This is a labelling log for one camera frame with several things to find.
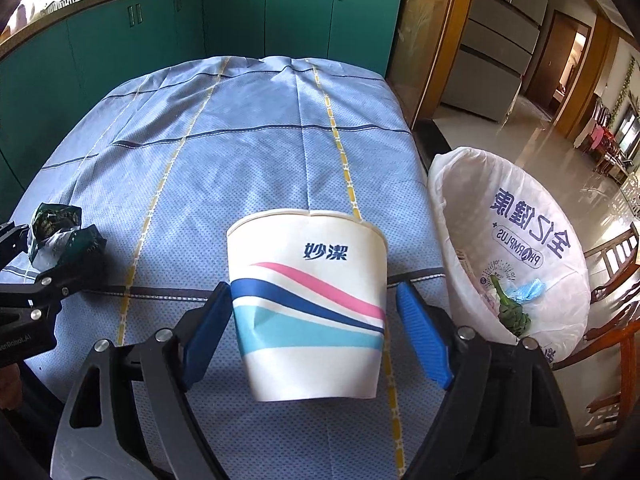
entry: paper cup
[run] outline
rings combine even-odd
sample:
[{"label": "paper cup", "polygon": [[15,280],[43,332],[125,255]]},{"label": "paper cup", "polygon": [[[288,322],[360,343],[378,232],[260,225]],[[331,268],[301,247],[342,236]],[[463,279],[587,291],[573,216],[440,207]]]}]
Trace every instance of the paper cup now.
[{"label": "paper cup", "polygon": [[376,396],[386,240],[334,211],[273,209],[226,232],[238,345],[257,400]]}]

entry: pink cloth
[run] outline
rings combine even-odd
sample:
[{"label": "pink cloth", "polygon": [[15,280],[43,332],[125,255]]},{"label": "pink cloth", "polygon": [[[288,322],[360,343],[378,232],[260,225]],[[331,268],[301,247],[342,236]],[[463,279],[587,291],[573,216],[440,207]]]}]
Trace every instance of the pink cloth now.
[{"label": "pink cloth", "polygon": [[600,144],[600,141],[604,137],[604,128],[599,124],[596,124],[593,131],[591,132],[591,139],[593,139],[593,144],[591,145],[591,149],[595,150]]}]

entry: yellow stitching line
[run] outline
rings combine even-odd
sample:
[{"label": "yellow stitching line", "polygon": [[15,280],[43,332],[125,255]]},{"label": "yellow stitching line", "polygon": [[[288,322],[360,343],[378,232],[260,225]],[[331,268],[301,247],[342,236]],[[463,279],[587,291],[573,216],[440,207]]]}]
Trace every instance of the yellow stitching line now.
[{"label": "yellow stitching line", "polygon": [[[318,75],[318,67],[312,64],[308,59],[306,60],[314,71],[314,78],[316,79],[316,86],[322,92],[324,97],[324,106],[326,107],[326,113],[329,116],[329,123],[331,124],[331,131],[334,134],[335,146],[340,152],[340,161],[342,162],[342,171],[344,174],[344,181],[347,184],[347,194],[351,202],[351,209],[353,215],[362,220],[360,214],[360,208],[358,208],[358,202],[356,200],[356,192],[353,187],[353,181],[351,180],[351,171],[349,169],[349,161],[347,154],[344,151],[342,141],[340,140],[340,132],[336,127],[334,111],[331,108],[331,99],[329,95],[322,88],[320,83],[320,76]],[[391,339],[389,335],[389,326],[385,327],[385,342],[382,349],[382,369],[386,377],[386,393],[389,398],[389,408],[391,409],[391,433],[396,444],[396,468],[398,469],[398,478],[400,478],[406,471],[406,461],[404,459],[404,441],[402,440],[402,420],[400,419],[400,407],[398,406],[398,390],[396,389],[396,378],[394,376],[394,367],[391,362]]]},{"label": "yellow stitching line", "polygon": [[[145,80],[140,83],[140,86],[138,86],[138,88],[136,89],[136,93],[133,94],[133,99],[131,99],[131,101],[129,101],[127,103],[127,105],[120,111],[119,114],[116,115],[116,118],[111,121],[111,124],[109,126],[107,126],[107,129],[104,130],[102,132],[102,134],[100,135],[100,137],[98,137],[98,140],[96,140],[94,142],[94,145],[91,147],[91,149],[86,153],[86,155],[84,156],[84,158],[80,161],[80,164],[78,164],[78,167],[76,168],[76,170],[74,171],[74,174],[71,176],[71,180],[75,179],[76,175],[78,175],[80,169],[82,168],[82,165],[84,164],[84,162],[86,161],[86,158],[91,155],[91,152],[94,150],[94,148],[98,145],[98,142],[100,142],[100,140],[105,136],[105,134],[111,130],[111,127],[115,124],[115,122],[120,118],[120,116],[125,112],[125,110],[127,108],[129,108],[129,105],[132,104],[133,101],[136,100],[136,97],[138,97],[138,94],[140,93],[140,89],[143,87],[143,85],[149,80],[149,77],[151,77],[151,74],[147,75],[145,77]],[[53,200],[53,196],[51,196],[48,200],[48,202],[51,202]]]},{"label": "yellow stitching line", "polygon": [[133,263],[131,264],[131,266],[129,267],[129,270],[127,271],[127,279],[126,279],[125,288],[124,288],[124,296],[122,297],[122,302],[120,303],[120,322],[118,324],[118,335],[116,337],[117,346],[121,346],[124,342],[124,335],[127,327],[127,312],[129,310],[129,303],[131,299],[131,295],[129,291],[131,290],[131,287],[133,286],[133,281],[136,277],[136,269],[138,268],[138,261],[140,259],[142,247],[145,244],[146,234],[149,231],[149,226],[151,225],[151,219],[153,218],[154,211],[156,210],[156,205],[158,205],[158,201],[160,200],[160,195],[162,194],[162,190],[164,189],[164,184],[166,184],[166,181],[169,178],[169,174],[171,173],[172,167],[174,166],[174,162],[178,158],[178,155],[180,155],[180,150],[182,150],[182,147],[184,146],[184,143],[187,140],[187,136],[191,133],[191,130],[193,129],[193,125],[196,123],[196,120],[198,120],[198,117],[204,110],[204,107],[207,105],[207,103],[211,99],[211,96],[213,94],[215,87],[220,82],[220,76],[222,76],[222,73],[225,71],[226,64],[229,62],[229,59],[230,59],[229,57],[225,59],[225,62],[222,64],[222,69],[220,70],[218,77],[215,79],[213,85],[211,85],[209,89],[207,89],[207,95],[203,100],[202,104],[200,105],[200,109],[194,115],[193,119],[191,120],[191,123],[187,127],[187,130],[185,131],[184,135],[180,139],[180,142],[178,142],[178,145],[175,147],[175,150],[172,153],[171,159],[169,160],[166,167],[164,168],[164,174],[162,175],[162,178],[158,183],[158,188],[156,189],[156,193],[155,195],[153,195],[151,202],[149,203],[149,208],[146,212],[145,221],[142,224],[142,234],[140,235],[140,239],[138,240],[136,248],[133,251]]}]

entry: blue gripper pad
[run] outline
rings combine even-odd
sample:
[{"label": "blue gripper pad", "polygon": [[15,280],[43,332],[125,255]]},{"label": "blue gripper pad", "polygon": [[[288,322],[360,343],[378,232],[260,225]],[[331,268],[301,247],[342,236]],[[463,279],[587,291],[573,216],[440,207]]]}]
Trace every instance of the blue gripper pad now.
[{"label": "blue gripper pad", "polygon": [[182,384],[187,390],[204,377],[233,309],[230,287],[223,282],[200,309],[194,309],[194,314],[200,314],[196,318],[200,323],[182,358]]},{"label": "blue gripper pad", "polygon": [[398,284],[396,309],[409,341],[418,355],[418,361],[427,377],[446,389],[453,380],[453,373],[449,367],[449,348],[422,304],[423,300],[413,285]]}]

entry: blue tablecloth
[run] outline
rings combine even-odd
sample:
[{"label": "blue tablecloth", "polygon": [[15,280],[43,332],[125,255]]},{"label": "blue tablecloth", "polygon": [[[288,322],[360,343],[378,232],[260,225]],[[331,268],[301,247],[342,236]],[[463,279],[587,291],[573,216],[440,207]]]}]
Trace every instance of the blue tablecloth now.
[{"label": "blue tablecloth", "polygon": [[[95,223],[108,239],[111,263],[109,290],[65,300],[57,348],[29,366],[65,399],[97,339],[145,340],[202,304],[198,291],[228,280],[225,232],[239,218],[271,208],[351,213],[336,130],[359,211],[388,240],[388,274],[419,271],[413,276],[426,301],[447,308],[424,170],[385,81],[320,59],[214,57],[116,88],[25,192],[16,222],[30,222],[41,202],[80,206],[83,225]],[[22,255],[0,279],[35,275]],[[393,287],[386,310],[391,367],[383,366],[371,400],[255,402],[229,323],[188,399],[232,479],[372,480],[402,472],[443,392],[424,377],[404,336]],[[145,436],[162,463],[141,390]]]}]

